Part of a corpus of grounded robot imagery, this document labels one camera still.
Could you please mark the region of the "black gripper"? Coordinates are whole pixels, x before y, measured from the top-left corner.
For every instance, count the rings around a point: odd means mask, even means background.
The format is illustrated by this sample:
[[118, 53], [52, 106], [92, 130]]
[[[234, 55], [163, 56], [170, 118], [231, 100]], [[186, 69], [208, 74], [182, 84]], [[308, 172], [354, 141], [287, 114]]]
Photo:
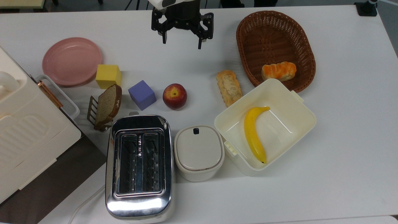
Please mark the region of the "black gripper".
[[151, 29], [162, 36], [163, 44], [167, 41], [167, 31], [172, 28], [191, 30], [198, 37], [198, 49], [207, 39], [213, 38], [214, 14], [200, 14], [200, 0], [185, 1], [168, 6], [165, 9], [166, 21], [161, 23], [164, 13], [153, 8], [151, 14]]

